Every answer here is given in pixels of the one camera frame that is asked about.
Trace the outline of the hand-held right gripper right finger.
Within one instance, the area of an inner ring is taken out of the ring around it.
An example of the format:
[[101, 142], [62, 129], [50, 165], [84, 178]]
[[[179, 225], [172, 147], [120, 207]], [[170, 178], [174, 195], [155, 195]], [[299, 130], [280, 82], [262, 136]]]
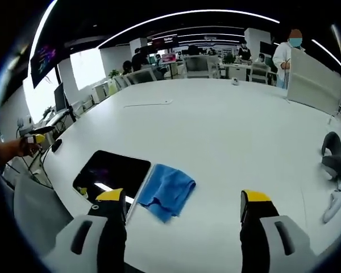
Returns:
[[242, 272], [311, 272], [316, 255], [310, 238], [290, 217], [282, 216], [262, 192], [240, 195]]

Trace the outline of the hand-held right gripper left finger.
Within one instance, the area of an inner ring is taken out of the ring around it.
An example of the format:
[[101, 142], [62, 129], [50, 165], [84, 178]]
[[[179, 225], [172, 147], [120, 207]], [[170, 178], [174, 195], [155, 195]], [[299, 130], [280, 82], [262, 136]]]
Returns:
[[124, 272], [125, 224], [125, 191], [101, 193], [88, 214], [74, 218], [56, 236], [50, 271]]

